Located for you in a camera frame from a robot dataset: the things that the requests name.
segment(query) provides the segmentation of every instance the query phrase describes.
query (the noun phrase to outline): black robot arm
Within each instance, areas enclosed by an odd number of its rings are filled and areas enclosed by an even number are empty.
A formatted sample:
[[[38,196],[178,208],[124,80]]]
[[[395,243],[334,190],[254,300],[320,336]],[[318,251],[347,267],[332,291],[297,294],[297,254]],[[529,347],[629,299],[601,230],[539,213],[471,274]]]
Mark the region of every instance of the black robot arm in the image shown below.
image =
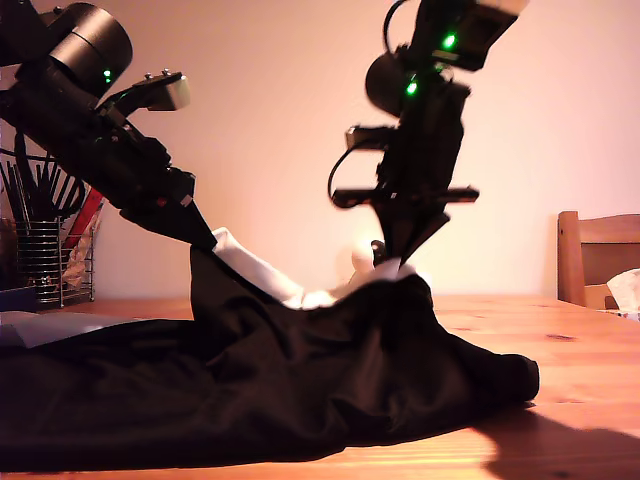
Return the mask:
[[[391,52],[387,29],[405,1],[391,7],[384,26],[387,51],[373,62],[366,78],[371,102],[397,117],[398,125],[355,126],[347,132],[349,152],[384,152],[378,184],[373,190],[329,188],[339,208],[371,205],[382,227],[386,255],[403,262],[449,221],[444,213],[447,203],[478,197],[472,188],[449,188],[470,89],[445,79],[443,70],[482,68],[491,45],[526,5],[520,0],[502,2],[500,8],[493,5],[500,2],[490,0],[422,0],[411,44]],[[511,8],[505,10],[504,4]]]
[[[138,108],[182,107],[189,101],[186,78],[164,72],[100,104],[133,54],[111,15],[86,3],[38,15],[27,0],[4,0],[0,16],[2,66],[20,64],[15,83],[0,94],[0,116],[123,217],[202,248],[215,246],[194,203],[194,176],[173,167],[165,147],[127,120]]]

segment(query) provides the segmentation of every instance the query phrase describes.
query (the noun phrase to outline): wooden table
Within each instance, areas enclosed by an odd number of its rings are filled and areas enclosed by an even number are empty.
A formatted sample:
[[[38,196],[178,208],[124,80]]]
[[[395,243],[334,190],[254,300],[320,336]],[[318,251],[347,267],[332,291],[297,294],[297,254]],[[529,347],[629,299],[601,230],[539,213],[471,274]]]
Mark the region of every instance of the wooden table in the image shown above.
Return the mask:
[[[184,300],[97,301],[68,310],[191,318]],[[466,340],[537,360],[535,405],[439,437],[350,448],[309,463],[7,478],[640,479],[640,323],[540,297],[440,297],[436,310]]]

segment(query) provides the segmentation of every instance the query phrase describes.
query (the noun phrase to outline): utensil holder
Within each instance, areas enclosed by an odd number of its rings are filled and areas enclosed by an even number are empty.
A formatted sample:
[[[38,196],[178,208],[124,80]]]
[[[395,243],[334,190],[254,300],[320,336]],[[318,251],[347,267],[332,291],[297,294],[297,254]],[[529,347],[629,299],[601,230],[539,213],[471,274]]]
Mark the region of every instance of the utensil holder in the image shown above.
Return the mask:
[[[59,218],[15,225],[18,274],[35,286],[39,306],[62,308],[72,300],[94,300],[94,229],[64,236]]]

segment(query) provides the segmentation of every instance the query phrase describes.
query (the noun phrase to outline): wooden chair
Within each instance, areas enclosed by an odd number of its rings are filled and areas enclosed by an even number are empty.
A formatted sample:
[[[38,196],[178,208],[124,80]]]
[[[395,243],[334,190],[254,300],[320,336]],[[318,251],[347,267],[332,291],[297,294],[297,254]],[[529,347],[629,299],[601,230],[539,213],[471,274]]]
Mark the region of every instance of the wooden chair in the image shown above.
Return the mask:
[[[558,215],[558,300],[595,309],[617,309],[607,282],[640,268],[640,215],[580,220]]]

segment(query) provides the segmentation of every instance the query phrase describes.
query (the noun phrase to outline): beige wall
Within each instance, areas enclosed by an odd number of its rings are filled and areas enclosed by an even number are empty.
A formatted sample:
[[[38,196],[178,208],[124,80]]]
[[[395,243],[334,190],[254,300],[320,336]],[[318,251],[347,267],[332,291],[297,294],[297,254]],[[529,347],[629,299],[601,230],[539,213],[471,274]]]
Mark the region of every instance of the beige wall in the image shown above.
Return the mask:
[[[38,8],[57,2],[35,0]],[[309,287],[350,273],[350,246],[379,236],[367,209],[337,211],[327,175],[352,124],[388,119],[363,83],[381,52],[390,0],[97,0],[129,32],[125,88],[146,71],[185,72],[192,105],[135,114],[175,164],[196,173],[210,226]],[[408,40],[418,6],[392,28]],[[454,184],[475,205],[414,256],[436,293],[555,295],[555,221],[637,212],[640,1],[532,0],[470,82]],[[378,157],[354,158],[343,186],[374,181]],[[109,208],[97,252],[98,295],[180,296],[188,248],[128,224]]]

